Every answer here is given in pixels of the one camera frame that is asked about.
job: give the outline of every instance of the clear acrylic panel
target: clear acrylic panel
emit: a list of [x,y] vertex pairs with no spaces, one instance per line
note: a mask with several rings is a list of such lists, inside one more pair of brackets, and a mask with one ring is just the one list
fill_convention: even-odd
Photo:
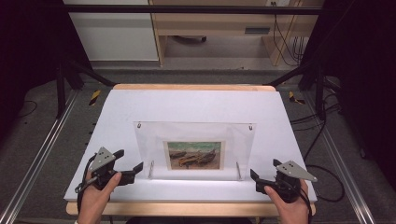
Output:
[[244,180],[256,124],[134,122],[151,179]]

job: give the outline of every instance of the painting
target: painting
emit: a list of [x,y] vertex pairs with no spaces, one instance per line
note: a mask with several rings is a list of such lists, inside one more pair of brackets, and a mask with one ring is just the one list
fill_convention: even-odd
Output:
[[221,170],[225,142],[163,142],[169,170]]

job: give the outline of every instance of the hand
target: hand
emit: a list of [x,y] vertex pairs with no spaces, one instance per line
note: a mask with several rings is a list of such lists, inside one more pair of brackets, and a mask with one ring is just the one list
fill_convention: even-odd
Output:
[[[300,179],[301,189],[308,194],[308,186]],[[308,207],[301,197],[294,203],[285,203],[271,187],[265,186],[265,192],[274,202],[280,215],[282,224],[306,224],[308,223]]]
[[84,190],[84,196],[82,197],[81,208],[78,215],[78,224],[100,223],[101,215],[105,210],[110,194],[119,184],[120,178],[121,173],[116,173],[102,190],[92,185]]

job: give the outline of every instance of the white table surface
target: white table surface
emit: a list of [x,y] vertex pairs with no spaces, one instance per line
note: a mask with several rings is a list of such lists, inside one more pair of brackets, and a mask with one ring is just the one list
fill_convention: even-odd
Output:
[[[131,170],[139,162],[134,121],[232,122],[256,123],[247,172],[253,169],[261,178],[274,180],[273,159],[295,161],[305,168],[301,152],[276,91],[172,91],[113,90],[107,96],[102,114],[90,143],[71,180],[64,198],[75,201],[75,187],[81,181],[88,159],[106,147],[115,152],[125,150],[116,161],[115,170]],[[307,181],[309,199],[317,200]],[[198,181],[147,179],[144,172],[132,185],[117,187],[114,202],[269,202],[268,196],[255,190],[246,174],[243,181]]]

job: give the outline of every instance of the white cabinet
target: white cabinet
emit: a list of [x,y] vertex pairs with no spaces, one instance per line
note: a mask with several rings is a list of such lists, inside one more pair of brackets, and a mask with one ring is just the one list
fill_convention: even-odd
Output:
[[[65,4],[147,5],[147,0],[64,0]],[[150,14],[70,13],[90,61],[158,61]]]

